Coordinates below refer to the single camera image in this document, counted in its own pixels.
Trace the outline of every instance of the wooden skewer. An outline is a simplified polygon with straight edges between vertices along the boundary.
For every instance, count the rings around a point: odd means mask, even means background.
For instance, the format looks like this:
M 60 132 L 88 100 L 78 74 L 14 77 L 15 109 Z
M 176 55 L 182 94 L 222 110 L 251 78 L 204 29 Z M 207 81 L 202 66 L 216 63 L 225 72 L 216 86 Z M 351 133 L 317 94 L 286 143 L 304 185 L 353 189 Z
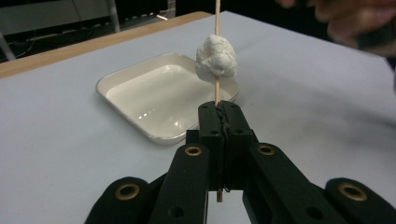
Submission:
M 216 24 L 215 35 L 219 35 L 219 21 L 220 21 L 220 0 L 216 0 Z M 215 105 L 220 102 L 220 78 L 215 76 Z

